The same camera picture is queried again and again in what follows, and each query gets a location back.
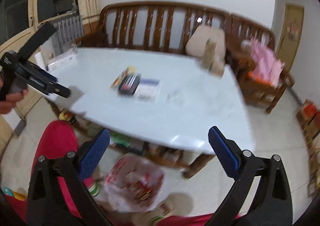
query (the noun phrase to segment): hand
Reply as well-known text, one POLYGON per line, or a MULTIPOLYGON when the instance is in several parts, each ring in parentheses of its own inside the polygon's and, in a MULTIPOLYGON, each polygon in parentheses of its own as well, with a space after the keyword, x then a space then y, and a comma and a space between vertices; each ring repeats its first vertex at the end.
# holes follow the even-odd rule
MULTIPOLYGON (((3 86, 3 80, 0 75, 0 88, 3 86)), ((28 90, 25 89, 22 92, 8 94, 6 101, 0 101, 0 114, 8 114, 12 108, 16 106, 18 101, 21 101, 25 95, 28 94, 28 90)))

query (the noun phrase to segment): white table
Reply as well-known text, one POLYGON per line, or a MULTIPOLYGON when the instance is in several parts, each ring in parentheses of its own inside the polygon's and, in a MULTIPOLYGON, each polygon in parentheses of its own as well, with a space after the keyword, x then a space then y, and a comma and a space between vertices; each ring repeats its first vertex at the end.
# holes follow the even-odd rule
POLYGON ((48 99, 103 127, 161 146, 213 155, 208 130, 217 126, 241 149, 255 149, 244 100, 229 65, 220 79, 202 70, 196 59, 182 55, 79 48, 77 63, 52 75, 83 95, 48 99), (119 96, 110 89, 128 66, 136 67, 142 78, 160 80, 155 102, 119 96))

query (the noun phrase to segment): person's leg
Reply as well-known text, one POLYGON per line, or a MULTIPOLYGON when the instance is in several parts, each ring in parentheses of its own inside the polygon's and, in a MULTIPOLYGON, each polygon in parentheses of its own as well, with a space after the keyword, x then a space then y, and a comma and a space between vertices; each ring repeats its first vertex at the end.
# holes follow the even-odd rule
MULTIPOLYGON (((79 145, 72 127, 65 121, 56 120, 51 122, 45 129, 33 160, 33 168, 39 156, 46 156, 48 159, 56 159, 65 156, 69 151, 77 151, 79 145)), ((68 205, 70 212, 81 217, 68 191, 67 185, 62 177, 58 177, 61 191, 68 205)), ((84 180, 84 184, 90 187, 93 179, 84 180)))
POLYGON ((212 214, 196 217, 170 216, 159 221, 156 226, 203 226, 211 218, 212 214))
POLYGON ((12 209, 20 216, 24 222, 27 222, 27 201, 20 201, 12 196, 5 195, 12 209))

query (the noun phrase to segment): plastic bag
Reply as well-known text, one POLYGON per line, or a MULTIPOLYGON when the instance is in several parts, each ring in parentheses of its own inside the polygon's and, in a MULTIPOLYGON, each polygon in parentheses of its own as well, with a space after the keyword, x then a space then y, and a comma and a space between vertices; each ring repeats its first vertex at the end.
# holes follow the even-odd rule
POLYGON ((120 213, 152 211, 167 198, 162 189, 163 182, 164 172, 158 165, 144 157, 125 154, 112 168, 104 183, 104 192, 108 199, 107 210, 120 213), (151 189, 151 196, 144 201, 137 200, 128 187, 134 181, 139 181, 151 189))

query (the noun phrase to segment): orange item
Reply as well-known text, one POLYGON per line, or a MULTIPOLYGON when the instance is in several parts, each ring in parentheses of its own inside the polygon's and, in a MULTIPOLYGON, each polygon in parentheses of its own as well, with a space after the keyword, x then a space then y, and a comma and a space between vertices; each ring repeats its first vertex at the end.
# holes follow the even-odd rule
POLYGON ((311 118, 313 115, 315 115, 317 113, 317 108, 314 104, 309 104, 303 109, 303 113, 308 118, 311 118))
POLYGON ((262 84, 265 84, 265 85, 268 85, 268 86, 271 86, 271 82, 269 81, 264 81, 262 79, 259 79, 259 78, 256 78, 254 77, 254 75, 252 74, 251 71, 248 72, 248 77, 255 80, 256 82, 259 82, 259 83, 262 83, 262 84))

